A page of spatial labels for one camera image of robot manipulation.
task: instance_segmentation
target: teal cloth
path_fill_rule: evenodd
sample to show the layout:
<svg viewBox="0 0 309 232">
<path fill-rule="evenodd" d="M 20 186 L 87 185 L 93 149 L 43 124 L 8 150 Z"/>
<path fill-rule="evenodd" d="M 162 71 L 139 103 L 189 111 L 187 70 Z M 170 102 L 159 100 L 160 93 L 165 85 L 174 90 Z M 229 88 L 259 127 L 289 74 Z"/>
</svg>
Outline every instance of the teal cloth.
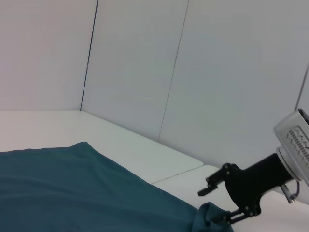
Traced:
<svg viewBox="0 0 309 232">
<path fill-rule="evenodd" d="M 232 232 L 83 142 L 0 153 L 1 232 Z"/>
</svg>

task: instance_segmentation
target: vent grille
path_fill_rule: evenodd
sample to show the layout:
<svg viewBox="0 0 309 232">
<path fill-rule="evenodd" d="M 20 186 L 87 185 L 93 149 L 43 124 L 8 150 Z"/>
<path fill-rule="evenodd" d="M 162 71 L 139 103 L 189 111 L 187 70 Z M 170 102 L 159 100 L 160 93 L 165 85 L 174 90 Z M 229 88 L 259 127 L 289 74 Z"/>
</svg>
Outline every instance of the vent grille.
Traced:
<svg viewBox="0 0 309 232">
<path fill-rule="evenodd" d="M 302 129 L 297 126 L 288 131 L 287 140 L 294 149 L 294 152 L 309 169 L 309 140 L 303 133 Z"/>
</svg>

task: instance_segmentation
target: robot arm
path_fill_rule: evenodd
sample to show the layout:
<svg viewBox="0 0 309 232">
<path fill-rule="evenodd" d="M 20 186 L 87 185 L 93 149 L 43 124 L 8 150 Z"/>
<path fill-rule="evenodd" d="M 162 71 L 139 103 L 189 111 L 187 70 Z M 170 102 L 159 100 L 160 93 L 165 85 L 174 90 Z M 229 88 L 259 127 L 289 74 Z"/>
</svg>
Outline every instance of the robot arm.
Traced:
<svg viewBox="0 0 309 232">
<path fill-rule="evenodd" d="M 234 224 L 261 214 L 260 199 L 268 191 L 280 186 L 289 203 L 298 196 L 291 195 L 285 183 L 304 180 L 309 186 L 309 117 L 298 109 L 275 128 L 274 132 L 282 146 L 253 166 L 242 170 L 235 164 L 226 163 L 222 169 L 206 178 L 208 187 L 198 192 L 205 196 L 225 182 L 226 189 L 239 210 L 227 212 L 213 221 L 225 220 Z"/>
</svg>

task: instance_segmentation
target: white table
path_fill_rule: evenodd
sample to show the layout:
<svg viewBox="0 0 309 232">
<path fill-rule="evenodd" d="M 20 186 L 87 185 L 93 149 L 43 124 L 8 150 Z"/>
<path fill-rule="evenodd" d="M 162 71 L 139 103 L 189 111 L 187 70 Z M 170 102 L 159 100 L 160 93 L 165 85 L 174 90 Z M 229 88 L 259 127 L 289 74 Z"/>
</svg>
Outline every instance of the white table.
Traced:
<svg viewBox="0 0 309 232">
<path fill-rule="evenodd" d="M 202 162 L 81 111 L 0 111 L 0 151 L 88 142 L 149 183 Z"/>
<path fill-rule="evenodd" d="M 233 211 L 237 206 L 228 195 L 225 185 L 205 197 L 197 192 L 207 186 L 205 178 L 218 168 L 203 166 L 171 177 L 154 185 L 199 208 L 206 202 L 213 202 L 224 210 Z M 233 225 L 235 232 L 307 232 L 309 231 L 309 205 L 301 202 L 288 204 L 285 196 L 271 191 L 262 197 L 261 215 L 248 218 Z"/>
</svg>

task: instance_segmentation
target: teal fabric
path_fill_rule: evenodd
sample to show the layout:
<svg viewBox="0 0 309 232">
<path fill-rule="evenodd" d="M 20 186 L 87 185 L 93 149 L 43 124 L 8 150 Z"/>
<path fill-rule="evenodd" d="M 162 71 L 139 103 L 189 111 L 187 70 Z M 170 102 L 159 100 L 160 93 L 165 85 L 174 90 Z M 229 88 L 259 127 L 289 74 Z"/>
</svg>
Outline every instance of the teal fabric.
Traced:
<svg viewBox="0 0 309 232">
<path fill-rule="evenodd" d="M 0 153 L 1 232 L 231 232 L 88 143 Z"/>
</svg>

